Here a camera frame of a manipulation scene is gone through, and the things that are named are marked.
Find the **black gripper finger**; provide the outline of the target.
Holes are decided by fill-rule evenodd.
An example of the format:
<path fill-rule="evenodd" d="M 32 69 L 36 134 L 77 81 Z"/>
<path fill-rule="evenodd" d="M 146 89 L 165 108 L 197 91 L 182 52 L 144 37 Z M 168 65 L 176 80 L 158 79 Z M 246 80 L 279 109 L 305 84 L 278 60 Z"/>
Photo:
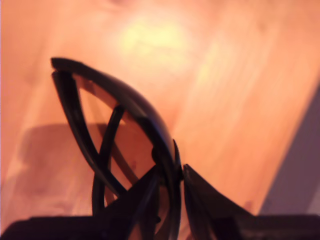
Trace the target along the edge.
<path fill-rule="evenodd" d="M 99 216 L 120 221 L 121 225 L 156 225 L 159 209 L 159 176 L 152 167 L 117 200 L 99 211 Z"/>
<path fill-rule="evenodd" d="M 193 233 L 211 232 L 211 220 L 252 214 L 224 196 L 190 165 L 183 166 L 184 200 Z"/>

